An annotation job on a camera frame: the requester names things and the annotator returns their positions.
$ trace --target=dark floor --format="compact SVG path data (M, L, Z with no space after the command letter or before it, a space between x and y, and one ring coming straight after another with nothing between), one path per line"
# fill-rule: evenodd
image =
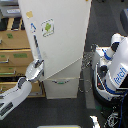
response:
M119 18L120 12L124 8L128 8L128 0L125 2L105 0L104 3L101 0L92 0L86 52L91 51L92 44L110 46L111 36L114 33L118 32L126 36ZM84 81L80 80L82 90L84 90L84 85L86 86L86 83L84 84ZM26 99L3 121L0 121L0 128L36 128L40 125L79 125L82 128L92 128L93 123L90 118L92 115L98 117L102 128L105 119L100 110L89 106L86 100L85 93L80 91L77 99Z

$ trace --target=wire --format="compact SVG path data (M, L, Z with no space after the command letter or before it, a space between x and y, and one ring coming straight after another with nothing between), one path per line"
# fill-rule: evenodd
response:
M118 123L118 113L113 112L108 118L107 121L104 124L104 128L106 128L106 125L108 124L109 127L113 128Z
M89 82L91 87L89 88L89 90L85 91L85 93L88 93L91 89L92 89L92 83L89 80L85 80L85 82Z
M123 98L122 98L122 102L121 102L121 115L120 115L120 122L119 122L118 128L120 128L120 126L121 126L123 102L124 102L124 98L125 98L125 96L127 95L127 93L128 93L128 90L125 91L124 96L123 96Z

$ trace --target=white surface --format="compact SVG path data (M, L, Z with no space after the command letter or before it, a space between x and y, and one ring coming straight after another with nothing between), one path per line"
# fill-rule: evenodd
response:
M77 98L79 79L44 80L47 99Z
M91 0L19 0L19 6L34 59L37 51L30 24L34 23L37 28L37 41L44 59L43 80L83 56ZM29 11L33 17L28 19ZM43 37L41 24L50 19L54 20L54 34Z
M47 99L77 98L81 63L82 58L43 81ZM65 84L57 84L52 81L68 82Z

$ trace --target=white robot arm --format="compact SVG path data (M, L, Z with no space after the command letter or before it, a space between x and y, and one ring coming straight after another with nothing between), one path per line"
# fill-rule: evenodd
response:
M38 48L35 33L33 34L38 59L29 64L26 70L26 77L21 77L16 86L0 94L0 120L3 120L15 107L26 99L32 89L31 82L39 80L44 74L44 61Z
M0 95L0 120L3 120L15 107L26 99L32 85L25 77L18 80L16 86Z

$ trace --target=blue logo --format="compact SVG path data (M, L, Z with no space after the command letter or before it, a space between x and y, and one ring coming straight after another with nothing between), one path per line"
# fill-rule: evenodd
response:
M120 68L120 72L117 74L117 77L114 78L115 82L119 85L122 81L122 79L124 78L125 74L126 74L126 69L124 68Z

